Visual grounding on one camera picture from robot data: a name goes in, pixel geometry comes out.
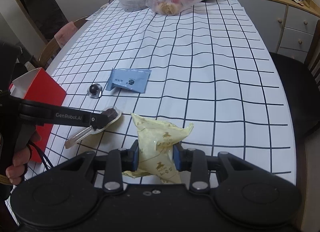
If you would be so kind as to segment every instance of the white grid tablecloth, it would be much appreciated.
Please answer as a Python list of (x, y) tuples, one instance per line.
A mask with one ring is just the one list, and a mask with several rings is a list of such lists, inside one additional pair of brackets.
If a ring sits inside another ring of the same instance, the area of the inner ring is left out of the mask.
[[(127, 13), (115, 0), (92, 22), (52, 77), (67, 91), (63, 106), (99, 112), (115, 105), (124, 114), (68, 150), (66, 139), (83, 128), (55, 125), (45, 151), (54, 165), (87, 150), (105, 155), (129, 148), (137, 138), (134, 112), (179, 127), (193, 122), (184, 148), (207, 155), (227, 151), (295, 183), (292, 122), (271, 57), (237, 0), (210, 2), (163, 16), (149, 9)], [(112, 68), (152, 69), (146, 92), (115, 88), (89, 98), (87, 88), (104, 87)], [(29, 167), (27, 178), (44, 171), (43, 164)], [(216, 186), (214, 173), (210, 181)], [(124, 182), (160, 180), (124, 177)]]

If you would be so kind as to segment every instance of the yellow snack bag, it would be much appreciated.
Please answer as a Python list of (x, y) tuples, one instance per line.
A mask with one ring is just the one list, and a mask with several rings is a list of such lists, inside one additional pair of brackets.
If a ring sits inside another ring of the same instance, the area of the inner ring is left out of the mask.
[(164, 181), (181, 183), (172, 156), (173, 145), (185, 139), (193, 129), (193, 123), (186, 128), (179, 128), (167, 121), (153, 120), (131, 114), (138, 129), (139, 165), (135, 172), (124, 174), (137, 178), (157, 175)]

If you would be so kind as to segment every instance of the red box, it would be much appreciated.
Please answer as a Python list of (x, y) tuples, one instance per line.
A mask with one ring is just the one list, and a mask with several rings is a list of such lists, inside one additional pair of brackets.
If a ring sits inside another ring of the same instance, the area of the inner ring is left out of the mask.
[[(55, 106), (61, 106), (67, 94), (43, 68), (31, 70), (15, 79), (11, 91), (12, 96)], [(35, 144), (43, 152), (47, 146), (52, 127), (53, 124), (36, 126), (36, 130), (41, 136), (41, 141), (36, 142)], [(41, 162), (40, 156), (33, 147), (31, 161), (37, 163)]]

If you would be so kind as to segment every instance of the brown food piece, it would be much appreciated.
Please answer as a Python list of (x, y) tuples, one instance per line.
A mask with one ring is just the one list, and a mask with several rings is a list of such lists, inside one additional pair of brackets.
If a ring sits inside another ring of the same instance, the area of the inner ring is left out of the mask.
[(156, 11), (159, 14), (165, 14), (165, 15), (175, 15), (178, 14), (179, 11), (181, 10), (181, 5), (176, 4), (176, 3), (171, 3), (171, 2), (164, 2), (158, 4), (156, 7)]
[(108, 108), (106, 111), (103, 111), (101, 114), (107, 115), (110, 119), (110, 122), (117, 118), (118, 113), (114, 108)]

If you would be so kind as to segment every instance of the human hand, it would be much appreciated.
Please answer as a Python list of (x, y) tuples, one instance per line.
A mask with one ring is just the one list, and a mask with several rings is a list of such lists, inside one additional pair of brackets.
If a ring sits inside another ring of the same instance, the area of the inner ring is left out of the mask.
[[(30, 140), (33, 142), (40, 141), (41, 136), (36, 131)], [(13, 185), (18, 185), (21, 182), (21, 176), (25, 172), (25, 164), (28, 163), (29, 159), (30, 150), (28, 147), (13, 155), (12, 165), (5, 170), (5, 174)]]

